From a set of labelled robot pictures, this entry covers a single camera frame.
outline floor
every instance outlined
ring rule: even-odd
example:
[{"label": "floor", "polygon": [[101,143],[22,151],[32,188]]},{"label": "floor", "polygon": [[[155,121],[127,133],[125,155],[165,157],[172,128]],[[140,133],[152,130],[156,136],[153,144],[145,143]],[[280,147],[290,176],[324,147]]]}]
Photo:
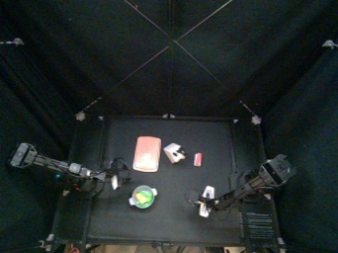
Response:
[{"label": "floor", "polygon": [[[244,250],[243,247],[227,247],[224,253],[240,253]],[[100,245],[92,249],[91,253],[206,253],[203,247],[173,247],[168,250],[161,248],[153,248],[152,246],[135,246],[135,245]],[[69,245],[67,245],[64,253],[76,253],[71,251]]]}]

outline black table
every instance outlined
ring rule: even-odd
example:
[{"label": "black table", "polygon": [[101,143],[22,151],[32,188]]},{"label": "black table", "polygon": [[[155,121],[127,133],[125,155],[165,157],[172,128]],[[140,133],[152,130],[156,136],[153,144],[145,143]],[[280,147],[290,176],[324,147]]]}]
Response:
[{"label": "black table", "polygon": [[[185,200],[192,189],[215,188],[219,197],[238,186],[238,175],[266,160],[259,127],[250,120],[156,117],[104,117],[77,124],[69,160],[95,168],[124,157],[131,169],[139,136],[161,139],[163,148],[176,143],[188,156],[171,164],[161,151],[159,171],[132,170],[132,181],[112,191],[105,185],[95,198],[69,194],[60,198],[55,221],[56,243],[153,245],[243,245],[239,210],[200,217]],[[193,154],[203,153],[201,166],[192,166]],[[145,210],[128,199],[140,185],[159,195]]]}]

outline black fabric wall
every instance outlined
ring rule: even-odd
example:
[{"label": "black fabric wall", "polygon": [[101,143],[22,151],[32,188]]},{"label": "black fabric wall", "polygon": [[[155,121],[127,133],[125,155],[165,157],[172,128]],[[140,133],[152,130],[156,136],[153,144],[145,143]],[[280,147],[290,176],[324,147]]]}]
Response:
[{"label": "black fabric wall", "polygon": [[[12,38],[5,27],[0,34]],[[18,47],[0,47],[0,252],[37,252],[56,211],[53,175],[39,168],[5,166],[17,143],[65,159],[73,130],[69,108]]]},{"label": "black fabric wall", "polygon": [[298,171],[279,197],[283,239],[316,252],[338,249],[336,70],[327,49],[264,120],[267,152],[287,154]]},{"label": "black fabric wall", "polygon": [[101,96],[88,113],[250,117],[242,99],[270,156],[299,171],[279,198],[284,240],[338,248],[336,51],[320,46],[336,38],[338,1],[234,0],[177,40],[224,4],[0,2],[0,42],[25,43],[0,44],[0,251],[48,235],[56,203],[53,178],[5,168],[8,154],[26,141],[65,159],[73,114]]}]

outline green bowl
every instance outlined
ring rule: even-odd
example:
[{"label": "green bowl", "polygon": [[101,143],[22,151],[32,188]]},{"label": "green bowl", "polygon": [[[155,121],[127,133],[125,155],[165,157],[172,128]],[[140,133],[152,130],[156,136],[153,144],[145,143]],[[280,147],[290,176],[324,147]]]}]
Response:
[{"label": "green bowl", "polygon": [[135,206],[139,209],[148,208],[152,205],[152,203],[153,203],[155,195],[156,194],[157,194],[156,189],[151,188],[149,186],[139,186],[133,190],[132,198],[129,199],[131,206]]}]

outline white object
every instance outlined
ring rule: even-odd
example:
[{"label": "white object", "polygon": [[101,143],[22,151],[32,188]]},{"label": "white object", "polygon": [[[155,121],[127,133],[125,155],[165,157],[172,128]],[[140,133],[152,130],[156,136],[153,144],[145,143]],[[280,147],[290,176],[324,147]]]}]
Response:
[{"label": "white object", "polygon": [[184,155],[179,152],[179,149],[180,146],[175,143],[164,148],[164,153],[171,163],[176,163],[179,160],[184,159]]},{"label": "white object", "polygon": [[133,169],[143,172],[156,172],[159,170],[161,152],[161,140],[151,136],[137,138]]},{"label": "white object", "polygon": [[284,242],[280,237],[278,238],[278,242],[279,242],[279,245],[284,245]]},{"label": "white object", "polygon": [[14,40],[12,42],[0,42],[0,43],[13,44],[14,46],[17,46],[18,44],[24,44],[24,42],[20,38],[14,38]]},{"label": "white object", "polygon": [[267,198],[267,200],[271,200],[271,194],[264,194],[264,197]]},{"label": "white object", "polygon": [[77,114],[75,114],[75,118],[79,121],[83,121],[85,119],[85,113],[84,112],[79,112]]},{"label": "white object", "polygon": [[[214,199],[215,198],[215,188],[211,186],[207,186],[204,189],[204,192],[201,194],[201,197],[208,198],[208,199]],[[207,208],[206,204],[200,203],[199,215],[201,217],[208,217],[208,212],[210,212],[210,209]]]},{"label": "white object", "polygon": [[323,43],[322,45],[323,47],[331,47],[331,49],[335,47],[338,47],[338,44],[332,41],[332,40],[328,40]]},{"label": "white object", "polygon": [[63,191],[61,195],[65,197],[68,195],[69,191]]},{"label": "white object", "polygon": [[262,119],[256,115],[254,115],[251,118],[251,122],[254,123],[254,125],[259,125],[262,122]]},{"label": "white object", "polygon": [[240,253],[244,252],[246,248],[244,247],[224,247],[224,252],[230,253]]},{"label": "white object", "polygon": [[111,186],[112,186],[112,190],[116,190],[119,187],[119,182],[117,182],[117,176],[113,175],[113,177],[111,178]]}]

